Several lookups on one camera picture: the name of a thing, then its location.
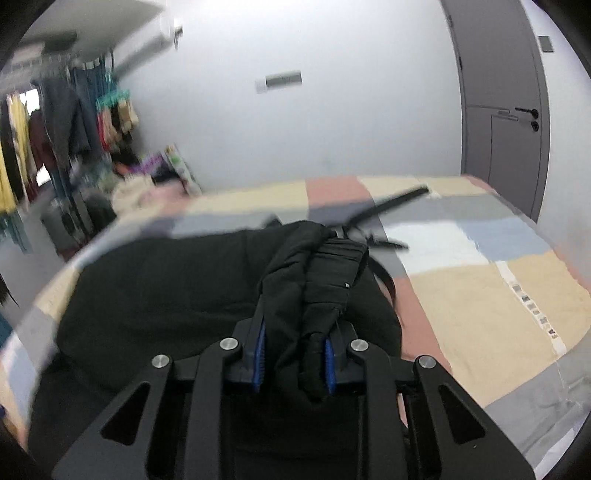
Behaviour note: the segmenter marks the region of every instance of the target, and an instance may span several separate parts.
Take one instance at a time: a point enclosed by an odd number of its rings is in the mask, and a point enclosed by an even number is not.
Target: door frame
[[[546,77],[544,74],[544,66],[542,64],[542,57],[540,48],[538,46],[537,38],[534,34],[533,28],[530,24],[525,9],[519,0],[512,1],[517,9],[519,22],[527,32],[527,38],[531,56],[534,61],[535,76],[538,79],[538,91],[540,93],[540,118],[545,121],[540,122],[540,168],[538,170],[538,181],[534,195],[534,205],[532,207],[531,219],[534,222],[538,221],[540,210],[542,208],[542,201],[544,199],[544,190],[546,187],[546,178],[548,176],[548,161],[550,158],[550,105],[548,102],[548,87],[546,85]],[[446,17],[447,26],[450,36],[452,38],[453,49],[456,53],[457,75],[460,81],[460,102],[462,104],[462,174],[466,172],[466,146],[467,146],[467,115],[466,115],[466,93],[464,87],[464,77],[462,73],[462,61],[460,59],[460,52],[457,46],[456,33],[453,29],[453,18],[449,13],[446,4],[447,0],[440,0],[441,8]]]

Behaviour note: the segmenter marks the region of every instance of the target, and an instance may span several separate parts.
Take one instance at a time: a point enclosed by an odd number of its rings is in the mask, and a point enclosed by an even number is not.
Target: patchwork bedspread
[[[146,236],[284,222],[336,223],[426,184],[431,194],[367,221],[408,251],[374,250],[393,277],[407,359],[441,362],[517,445],[538,478],[591,410],[589,286],[487,185],[470,177],[339,177],[152,206],[120,218],[41,292],[0,357],[0,404],[26,443],[39,372],[82,268]]]

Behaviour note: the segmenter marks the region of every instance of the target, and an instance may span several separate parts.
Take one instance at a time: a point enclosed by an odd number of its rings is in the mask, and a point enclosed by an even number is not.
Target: silver screw
[[[156,368],[166,367],[170,363],[170,358],[167,355],[156,355],[152,359],[152,366]]]
[[[361,338],[351,342],[351,348],[356,352],[365,352],[369,348],[369,343]]]
[[[418,364],[423,368],[433,368],[437,365],[437,362],[431,355],[423,355],[419,357]]]
[[[224,338],[224,340],[220,342],[220,347],[222,347],[223,350],[234,350],[237,346],[238,340],[232,337]]]

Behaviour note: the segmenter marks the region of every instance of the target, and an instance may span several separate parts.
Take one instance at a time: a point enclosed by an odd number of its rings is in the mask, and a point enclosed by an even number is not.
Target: door handle
[[[528,110],[527,108],[521,108],[519,106],[515,107],[515,110],[517,110],[518,112],[526,112],[526,113],[531,113],[531,116],[533,117],[533,119],[537,119],[540,116],[539,111],[537,111],[535,108],[532,108],[531,110]]]

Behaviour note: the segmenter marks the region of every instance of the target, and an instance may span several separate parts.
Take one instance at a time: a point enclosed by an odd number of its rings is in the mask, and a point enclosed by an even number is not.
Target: gray floor
[[[21,212],[32,246],[30,253],[22,253],[10,238],[0,243],[0,274],[18,303],[16,305],[8,298],[0,311],[12,327],[19,324],[37,294],[64,265],[40,219],[41,212],[52,198],[53,189],[48,188],[31,204],[28,212]]]

